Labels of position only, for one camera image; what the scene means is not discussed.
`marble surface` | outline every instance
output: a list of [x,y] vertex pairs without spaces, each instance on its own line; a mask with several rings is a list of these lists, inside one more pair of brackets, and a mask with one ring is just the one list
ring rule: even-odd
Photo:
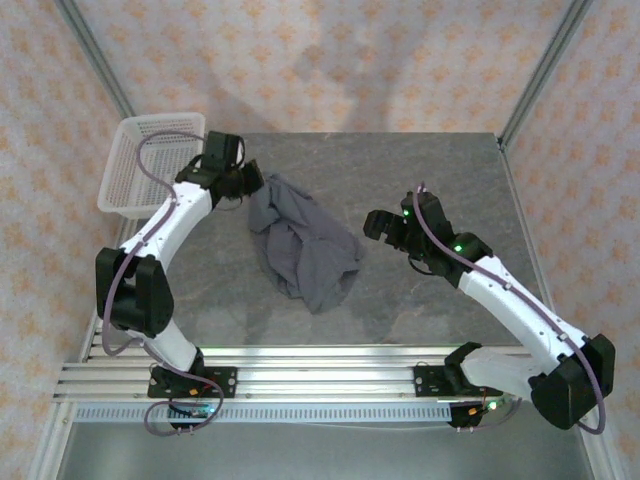
[[406,192],[424,180],[455,230],[476,233],[537,294],[492,134],[278,133],[245,140],[248,158],[309,191],[362,239],[367,257],[342,305],[311,315],[261,272],[248,205],[215,210],[192,231],[168,272],[174,318],[187,338],[200,346],[517,343],[445,280],[413,272],[405,254],[362,233],[370,210],[399,212]]

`wallpaper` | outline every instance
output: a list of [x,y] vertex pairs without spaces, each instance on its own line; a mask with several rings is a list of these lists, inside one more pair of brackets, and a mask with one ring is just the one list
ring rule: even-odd
[[117,218],[96,198],[118,115],[48,0],[0,9],[0,478],[25,478]]
[[592,4],[509,161],[556,308],[616,345],[607,406],[618,448],[637,474],[640,3]]
[[570,3],[78,2],[137,113],[245,133],[499,132]]

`basket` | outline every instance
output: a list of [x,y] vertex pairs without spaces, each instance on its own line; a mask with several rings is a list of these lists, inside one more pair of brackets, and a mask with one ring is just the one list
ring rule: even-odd
[[[122,120],[104,169],[98,208],[133,220],[153,216],[167,198],[167,191],[138,168],[138,144],[159,130],[179,130],[203,137],[204,123],[204,115],[200,113],[142,115]],[[147,170],[171,185],[189,160],[202,153],[202,143],[178,135],[159,136],[142,147],[142,163]]]

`gray cloth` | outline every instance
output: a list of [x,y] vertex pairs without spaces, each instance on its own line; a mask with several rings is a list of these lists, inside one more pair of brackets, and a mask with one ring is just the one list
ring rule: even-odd
[[306,192],[279,174],[249,200],[249,229],[262,270],[311,313],[342,302],[353,286],[364,248]]

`floor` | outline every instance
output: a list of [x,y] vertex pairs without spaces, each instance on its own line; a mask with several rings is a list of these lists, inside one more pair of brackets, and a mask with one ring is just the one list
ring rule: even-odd
[[187,338],[201,346],[517,343],[483,307],[443,279],[413,272],[406,255],[362,233],[370,210],[399,212],[406,192],[424,180],[454,228],[476,233],[537,294],[492,134],[279,133],[245,140],[248,158],[309,191],[361,239],[367,257],[342,305],[311,315],[261,272],[248,206],[215,210],[168,272],[174,318]]
[[414,424],[380,430],[380,425],[350,428],[221,423],[193,437],[158,438],[149,435],[142,425],[79,424],[73,427],[58,478],[592,478],[577,430],[562,431],[541,422],[530,404],[499,428],[473,434],[457,434],[450,427]]

